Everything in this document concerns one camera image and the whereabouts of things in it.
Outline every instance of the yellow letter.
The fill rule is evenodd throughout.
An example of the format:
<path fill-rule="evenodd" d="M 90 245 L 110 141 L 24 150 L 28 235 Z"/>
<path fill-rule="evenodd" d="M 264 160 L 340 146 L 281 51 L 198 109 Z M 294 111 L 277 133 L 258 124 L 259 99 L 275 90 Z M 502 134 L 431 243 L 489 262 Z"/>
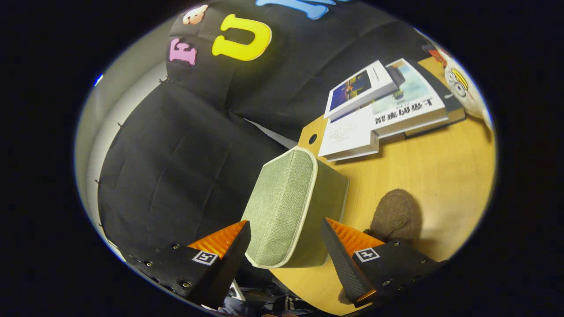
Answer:
<path fill-rule="evenodd" d="M 253 60 L 262 55 L 272 39 L 272 31 L 268 25 L 254 20 L 240 19 L 230 14 L 225 17 L 220 29 L 225 31 L 230 28 L 248 30 L 254 33 L 254 40 L 248 44 L 240 44 L 228 41 L 225 36 L 220 35 L 215 38 L 211 53 L 214 56 L 223 54 L 239 60 Z"/>

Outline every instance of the black cloth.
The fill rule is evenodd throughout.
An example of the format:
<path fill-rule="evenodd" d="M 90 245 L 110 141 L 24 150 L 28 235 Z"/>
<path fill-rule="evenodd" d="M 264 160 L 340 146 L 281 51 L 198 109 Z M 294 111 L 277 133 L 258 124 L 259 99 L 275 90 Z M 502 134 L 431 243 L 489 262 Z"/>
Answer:
<path fill-rule="evenodd" d="M 228 296 L 225 298 L 223 307 L 219 311 L 245 317 L 261 317 L 266 314 L 275 316 L 294 314 L 300 316 L 318 311 L 318 309 L 285 288 L 277 286 L 263 288 L 241 287 L 245 301 Z"/>
<path fill-rule="evenodd" d="M 131 113 L 98 189 L 104 232 L 141 260 L 238 222 L 262 165 L 286 149 L 254 125 L 164 82 Z"/>
<path fill-rule="evenodd" d="M 167 59 L 169 78 L 230 111 L 297 141 L 304 126 L 322 115 L 329 90 L 375 60 L 386 65 L 430 54 L 413 28 L 359 1 L 328 5 L 329 12 L 310 20 L 302 11 L 281 5 L 256 6 L 254 1 L 207 1 L 204 18 L 184 25 L 180 14 L 169 40 L 180 38 L 197 50 L 195 65 Z M 251 61 L 212 55 L 217 36 L 243 44 L 249 31 L 221 31 L 223 19 L 236 17 L 267 24 L 272 40 Z"/>

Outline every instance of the wooden table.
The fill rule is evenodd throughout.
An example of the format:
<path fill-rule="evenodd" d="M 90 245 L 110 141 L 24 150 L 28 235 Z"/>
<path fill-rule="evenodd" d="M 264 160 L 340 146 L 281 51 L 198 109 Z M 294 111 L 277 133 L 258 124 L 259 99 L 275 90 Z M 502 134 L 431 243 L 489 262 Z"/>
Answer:
<path fill-rule="evenodd" d="M 420 64 L 445 83 L 433 58 Z M 325 124 L 321 116 L 304 127 L 298 146 L 317 155 Z M 313 134 L 317 139 L 310 145 Z M 495 172 L 494 140 L 481 120 L 468 117 L 411 139 L 384 139 L 374 155 L 327 163 L 350 180 L 342 223 L 359 230 L 368 228 L 380 198 L 402 188 L 417 200 L 423 216 L 421 239 L 414 247 L 435 261 L 449 258 L 470 236 L 488 203 Z M 357 310 L 337 300 L 342 285 L 331 260 L 320 267 L 271 271 L 295 294 L 323 311 L 345 315 Z"/>

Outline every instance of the stack of books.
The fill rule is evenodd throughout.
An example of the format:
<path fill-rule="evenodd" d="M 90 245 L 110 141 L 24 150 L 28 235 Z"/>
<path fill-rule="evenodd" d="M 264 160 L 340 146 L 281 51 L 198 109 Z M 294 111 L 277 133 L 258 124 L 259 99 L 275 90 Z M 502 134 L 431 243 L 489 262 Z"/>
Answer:
<path fill-rule="evenodd" d="M 319 156 L 337 161 L 369 155 L 378 152 L 380 139 L 410 137 L 463 120 L 464 108 L 450 96 L 417 63 L 375 61 L 329 92 Z"/>

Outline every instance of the blue letter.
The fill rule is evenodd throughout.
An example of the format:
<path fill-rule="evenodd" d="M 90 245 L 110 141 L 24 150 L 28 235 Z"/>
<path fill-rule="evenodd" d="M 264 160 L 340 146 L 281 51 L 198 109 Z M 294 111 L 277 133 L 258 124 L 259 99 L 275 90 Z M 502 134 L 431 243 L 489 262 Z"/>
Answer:
<path fill-rule="evenodd" d="M 326 5 L 332 5 L 332 6 L 335 5 L 335 2 L 333 0 L 308 0 L 308 1 L 325 3 Z M 323 5 L 311 5 L 309 3 L 302 2 L 301 0 L 257 0 L 255 4 L 257 6 L 273 4 L 273 5 L 281 5 L 281 6 L 294 8 L 296 10 L 305 12 L 306 16 L 311 20 L 317 20 L 329 11 L 329 9 Z"/>

